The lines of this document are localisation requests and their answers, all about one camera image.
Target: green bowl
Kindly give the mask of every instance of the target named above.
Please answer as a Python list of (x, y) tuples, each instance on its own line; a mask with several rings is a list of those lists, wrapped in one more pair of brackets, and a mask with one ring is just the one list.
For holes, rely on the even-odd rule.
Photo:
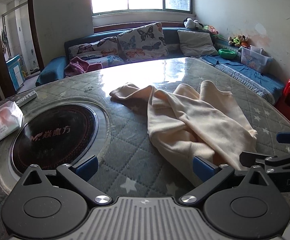
[(236, 52), (228, 49), (220, 49), (218, 51), (219, 55), (225, 59), (234, 59), (237, 55)]

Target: blue blanket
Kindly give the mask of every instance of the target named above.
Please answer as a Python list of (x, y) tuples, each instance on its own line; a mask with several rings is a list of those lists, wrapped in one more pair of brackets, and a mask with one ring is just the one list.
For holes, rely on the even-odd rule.
[(285, 85), (273, 75), (260, 74), (245, 65), (224, 59), (221, 56), (212, 57), (208, 55), (200, 59), (243, 83), (272, 105), (282, 95)]

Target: round black cooktop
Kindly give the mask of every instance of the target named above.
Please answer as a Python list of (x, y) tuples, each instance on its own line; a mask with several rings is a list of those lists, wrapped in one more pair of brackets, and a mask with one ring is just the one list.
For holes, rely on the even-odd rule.
[(29, 121), (12, 148), (12, 166), (24, 173), (31, 164), (55, 170), (76, 163), (89, 149), (97, 132), (95, 112), (82, 105), (51, 108)]

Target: white remote control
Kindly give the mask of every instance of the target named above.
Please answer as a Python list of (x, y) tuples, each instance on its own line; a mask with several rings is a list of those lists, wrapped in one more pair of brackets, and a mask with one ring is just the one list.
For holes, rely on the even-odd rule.
[(25, 97), (18, 100), (16, 104), (18, 105), (18, 107), (21, 107), (36, 97), (37, 97), (37, 93), (36, 91), (33, 90), (31, 93), (27, 94)]

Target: blue sofa cover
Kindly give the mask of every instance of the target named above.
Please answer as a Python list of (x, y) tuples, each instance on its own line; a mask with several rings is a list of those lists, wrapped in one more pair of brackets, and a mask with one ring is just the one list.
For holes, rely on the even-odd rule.
[[(179, 44), (179, 36), (178, 36), (177, 30), (188, 30), (186, 28), (177, 28), (177, 27), (163, 27), (162, 29), (165, 36), (165, 42), (167, 45)], [(48, 65), (44, 68), (44, 70), (41, 72), (41, 74), (37, 78), (35, 85), (41, 86), (41, 85), (65, 78), (64, 69), (68, 65), (68, 62), (69, 62), (69, 58), (68, 58), (69, 47), (72, 47), (74, 45), (84, 44), (84, 43), (96, 42), (107, 37), (117, 36), (120, 33), (125, 32), (127, 30), (130, 30), (130, 29), (97, 33), (97, 34), (93, 34), (93, 35), (86, 36), (83, 38), (65, 42), (64, 49), (65, 49), (66, 55), (52, 59), (51, 62), (48, 63)], [(213, 35), (209, 31), (204, 31), (204, 30), (196, 30), (196, 31), (209, 33), (214, 43)], [(180, 49), (178, 49), (177, 51), (173, 51), (172, 53), (170, 53), (165, 58), (176, 58), (176, 57), (183, 57), (183, 56), (184, 55), (182, 54)]]

